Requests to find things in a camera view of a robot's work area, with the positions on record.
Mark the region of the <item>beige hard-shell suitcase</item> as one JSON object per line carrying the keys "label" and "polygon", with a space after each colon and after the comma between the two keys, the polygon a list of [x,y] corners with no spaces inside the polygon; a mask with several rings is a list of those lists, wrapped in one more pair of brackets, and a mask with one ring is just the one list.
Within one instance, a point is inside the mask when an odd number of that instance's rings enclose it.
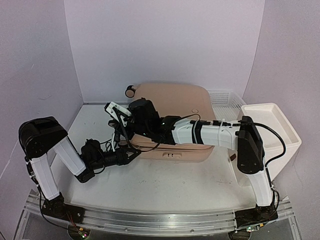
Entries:
{"label": "beige hard-shell suitcase", "polygon": [[[210,95],[203,87],[177,83],[142,83],[130,85],[125,94],[136,101],[152,101],[160,117],[172,116],[172,130],[180,120],[198,123],[201,120],[215,120]],[[113,118],[108,123],[123,136],[120,123]],[[141,151],[140,158],[150,160],[173,160],[184,162],[202,162],[213,151],[213,146],[200,144],[191,139],[187,143],[172,145],[155,143],[151,139],[134,135],[129,148]]]}

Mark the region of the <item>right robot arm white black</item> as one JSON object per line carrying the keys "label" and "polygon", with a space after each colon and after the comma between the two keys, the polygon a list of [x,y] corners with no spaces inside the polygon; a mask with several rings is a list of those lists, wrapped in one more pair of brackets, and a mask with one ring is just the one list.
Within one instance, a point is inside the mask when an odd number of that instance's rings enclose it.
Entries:
{"label": "right robot arm white black", "polygon": [[258,123],[249,116],[241,121],[194,119],[192,115],[160,117],[150,100],[141,98],[128,108],[112,107],[126,141],[133,135],[152,140],[157,145],[206,145],[237,152],[237,168],[246,175],[253,189],[256,207],[252,218],[262,222],[276,210],[275,191],[268,176],[263,140]]}

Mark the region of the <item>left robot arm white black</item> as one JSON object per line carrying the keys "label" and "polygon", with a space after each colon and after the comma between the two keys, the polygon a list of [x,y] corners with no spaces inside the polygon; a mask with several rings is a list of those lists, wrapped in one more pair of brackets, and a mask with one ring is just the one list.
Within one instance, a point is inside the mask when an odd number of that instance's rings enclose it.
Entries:
{"label": "left robot arm white black", "polygon": [[94,139],[88,139],[77,151],[67,130],[53,116],[24,122],[18,129],[18,140],[29,175],[49,200],[47,209],[57,219],[67,214],[67,207],[57,199],[62,194],[49,162],[50,153],[59,157],[80,183],[88,182],[107,167],[127,165],[141,154],[140,150],[128,147],[102,150],[101,143]]}

